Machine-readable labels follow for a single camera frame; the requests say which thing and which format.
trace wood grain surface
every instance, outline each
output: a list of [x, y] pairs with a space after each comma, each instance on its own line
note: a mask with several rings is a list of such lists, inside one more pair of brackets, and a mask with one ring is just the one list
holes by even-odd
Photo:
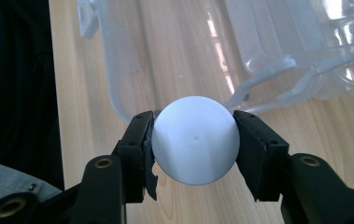
[[[175, 1], [172, 7], [162, 4], [163, 1], [157, 1], [157, 4], [133, 2], [139, 2], [138, 6], [148, 7], [144, 10], [148, 15], [141, 22], [152, 24], [151, 29], [159, 28], [154, 22], [161, 18], [156, 16], [169, 17], [174, 10], [180, 10], [181, 4], [177, 2], [191, 4], [191, 10], [200, 10], [197, 7], [199, 1]], [[68, 188], [79, 183], [90, 159], [112, 152], [127, 127], [109, 103], [100, 35], [97, 32], [90, 40], [79, 36], [76, 8], [75, 1], [50, 0], [64, 180]], [[128, 15], [135, 15], [127, 12], [124, 14], [126, 20]], [[168, 27], [169, 30], [163, 33], [164, 36], [152, 32], [151, 34], [158, 37], [152, 36], [150, 39], [176, 41], [179, 38], [195, 38], [177, 36], [180, 34], [177, 29], [192, 28], [191, 23], [195, 18], [188, 17], [184, 20], [162, 21], [171, 24], [160, 22], [162, 27]], [[197, 35], [203, 32], [204, 30], [198, 30]], [[222, 32], [227, 34], [230, 31], [226, 29]], [[224, 72], [225, 68], [222, 70], [219, 61], [211, 62], [214, 60], [211, 54], [217, 52], [204, 52], [204, 55], [209, 55], [207, 58], [191, 55], [190, 52], [195, 51], [192, 49], [194, 46], [190, 46], [185, 49], [175, 48], [175, 52], [167, 51], [163, 58], [156, 58], [162, 55], [161, 50], [169, 49], [169, 46], [162, 46], [161, 41], [149, 44], [153, 50], [159, 52], [148, 52], [145, 49], [138, 51], [138, 54], [147, 55], [152, 62], [156, 62], [143, 63], [142, 71], [146, 74], [145, 70], [151, 69], [152, 73], [163, 74], [163, 77], [156, 79], [154, 85], [145, 77], [133, 81], [136, 90], [135, 106], [138, 110], [162, 107], [175, 97], [196, 92], [219, 101], [225, 101], [230, 96], [225, 74], [221, 73], [223, 77], [219, 78], [219, 73], [214, 72]], [[225, 57], [233, 58], [236, 54], [234, 49], [233, 46], [223, 47]], [[168, 65], [167, 60], [171, 59], [167, 57], [179, 57], [181, 63], [186, 65], [185, 70], [170, 68], [172, 65]], [[230, 76], [232, 82], [238, 83], [246, 78], [239, 61], [229, 59], [226, 65], [226, 76]], [[206, 79], [198, 77], [196, 80], [189, 80], [194, 85], [187, 86], [186, 80], [180, 81], [182, 78], [191, 78], [189, 73], [195, 69], [217, 82], [207, 83]], [[156, 95], [157, 98], [148, 97], [151, 95]], [[304, 152], [320, 156], [348, 186], [354, 188], [354, 94], [329, 101], [310, 100], [261, 113], [260, 117], [290, 143], [290, 154]], [[129, 223], [283, 223], [280, 203], [254, 203], [236, 165], [219, 181], [201, 187], [180, 184], [168, 177], [157, 165], [153, 171], [159, 176], [158, 201], [154, 202], [146, 196], [142, 204], [128, 204]]]

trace white ball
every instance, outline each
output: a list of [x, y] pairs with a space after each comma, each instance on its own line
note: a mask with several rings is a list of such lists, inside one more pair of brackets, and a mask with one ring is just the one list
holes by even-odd
[[184, 184], [204, 185], [232, 168], [240, 136], [233, 116], [223, 105], [190, 96], [162, 111], [151, 142], [156, 161], [169, 176]]

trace clear plastic container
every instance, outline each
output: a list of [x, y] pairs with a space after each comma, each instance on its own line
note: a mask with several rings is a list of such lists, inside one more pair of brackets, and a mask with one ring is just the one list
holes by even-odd
[[188, 95], [255, 113], [354, 91], [354, 0], [78, 0], [78, 19], [126, 122]]

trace wooden table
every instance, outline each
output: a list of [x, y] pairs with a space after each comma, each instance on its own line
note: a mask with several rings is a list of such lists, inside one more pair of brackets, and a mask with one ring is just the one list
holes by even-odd
[[[81, 180], [86, 163], [109, 154], [127, 125], [107, 96], [106, 73], [97, 33], [79, 37], [75, 1], [50, 0], [57, 96], [67, 188]], [[290, 154], [310, 153], [326, 160], [354, 188], [354, 94], [260, 114], [290, 143]], [[130, 223], [282, 223], [279, 203], [254, 203], [236, 166], [221, 180], [186, 186], [159, 166], [158, 202], [146, 197], [128, 204]]]

